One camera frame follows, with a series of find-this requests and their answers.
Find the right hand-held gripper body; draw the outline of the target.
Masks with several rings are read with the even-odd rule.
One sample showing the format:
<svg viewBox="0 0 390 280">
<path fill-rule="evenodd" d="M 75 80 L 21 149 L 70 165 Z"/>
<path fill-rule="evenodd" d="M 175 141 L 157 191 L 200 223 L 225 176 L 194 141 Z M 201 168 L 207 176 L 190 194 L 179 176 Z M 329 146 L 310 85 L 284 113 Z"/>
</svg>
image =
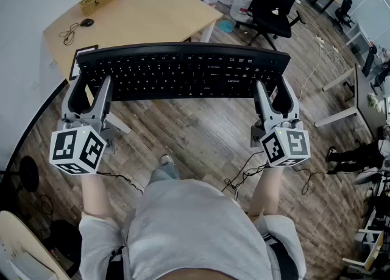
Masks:
<svg viewBox="0 0 390 280">
<path fill-rule="evenodd" d="M 310 158 L 310 138 L 299 119 L 251 127 L 251 146 L 262 148 L 270 167 L 291 167 Z"/>
</svg>

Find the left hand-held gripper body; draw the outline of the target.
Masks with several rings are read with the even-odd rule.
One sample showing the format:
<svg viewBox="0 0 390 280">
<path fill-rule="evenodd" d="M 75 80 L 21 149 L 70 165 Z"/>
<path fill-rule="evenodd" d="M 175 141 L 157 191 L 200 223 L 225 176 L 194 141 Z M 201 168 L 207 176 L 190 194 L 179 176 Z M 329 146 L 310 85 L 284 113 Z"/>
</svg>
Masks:
<svg viewBox="0 0 390 280">
<path fill-rule="evenodd" d="M 51 135 L 49 162 L 70 175 L 96 174 L 104 154 L 114 154 L 112 127 L 101 117 L 63 112 Z"/>
</svg>

